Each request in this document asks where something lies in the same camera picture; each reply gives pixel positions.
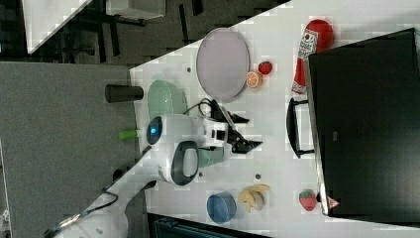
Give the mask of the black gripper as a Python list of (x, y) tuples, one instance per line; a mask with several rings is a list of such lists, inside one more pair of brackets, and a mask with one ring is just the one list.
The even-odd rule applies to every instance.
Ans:
[(236, 125), (247, 124), (249, 119), (229, 112), (223, 106), (220, 106), (215, 99), (210, 101), (210, 106), (210, 117), (217, 122), (228, 124), (228, 131), (226, 132), (227, 143), (232, 146), (232, 152), (234, 154), (247, 154), (262, 143), (261, 141), (243, 140), (240, 133), (237, 131)]

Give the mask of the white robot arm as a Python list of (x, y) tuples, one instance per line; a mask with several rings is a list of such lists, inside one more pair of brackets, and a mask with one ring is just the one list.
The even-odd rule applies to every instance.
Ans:
[(191, 183), (198, 173), (201, 149), (230, 146), (233, 153), (246, 154), (261, 144), (237, 131), (236, 125), (246, 123), (246, 118), (230, 113), (216, 100), (201, 102), (210, 107), (208, 116), (183, 112), (151, 120), (148, 145), (138, 162), (104, 188), (88, 208), (46, 231), (44, 238), (127, 238), (126, 208), (148, 183)]

